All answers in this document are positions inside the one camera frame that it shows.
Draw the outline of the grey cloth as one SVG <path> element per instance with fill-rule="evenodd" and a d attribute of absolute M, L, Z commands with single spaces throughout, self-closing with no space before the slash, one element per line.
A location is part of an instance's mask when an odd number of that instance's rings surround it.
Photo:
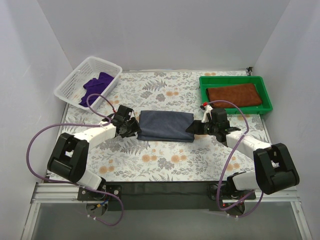
<path fill-rule="evenodd" d="M 194 115 L 188 112 L 142 110 L 139 115 L 141 141 L 192 143 L 194 134 L 186 132 L 193 123 Z"/>

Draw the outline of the brown towel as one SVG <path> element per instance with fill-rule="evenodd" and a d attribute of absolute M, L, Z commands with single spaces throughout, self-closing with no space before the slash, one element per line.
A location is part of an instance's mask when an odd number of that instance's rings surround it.
<path fill-rule="evenodd" d="M 213 108 L 252 107 L 263 103 L 253 83 L 237 84 L 206 89 L 206 95 Z"/>

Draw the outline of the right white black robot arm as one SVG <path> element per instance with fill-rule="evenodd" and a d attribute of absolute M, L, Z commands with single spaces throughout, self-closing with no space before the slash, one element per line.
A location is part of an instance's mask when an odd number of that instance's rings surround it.
<path fill-rule="evenodd" d="M 227 177 L 227 183 L 224 186 L 226 190 L 233 192 L 261 190 L 264 194 L 271 195 L 300 183 L 292 157 L 283 143 L 263 142 L 245 135 L 237 127 L 212 121 L 195 120 L 186 132 L 194 135 L 215 136 L 218 142 L 253 160 L 253 171 L 234 173 Z"/>

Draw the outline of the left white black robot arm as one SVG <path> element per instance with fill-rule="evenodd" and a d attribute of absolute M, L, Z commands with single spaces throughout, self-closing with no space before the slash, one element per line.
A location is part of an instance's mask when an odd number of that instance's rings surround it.
<path fill-rule="evenodd" d="M 101 121 L 97 127 L 76 134 L 62 133 L 54 146 L 47 169 L 73 184 L 101 191 L 106 181 L 87 168 L 90 150 L 117 136 L 134 137 L 140 131 L 138 121 L 132 117 L 129 120 L 112 119 L 110 123 Z"/>

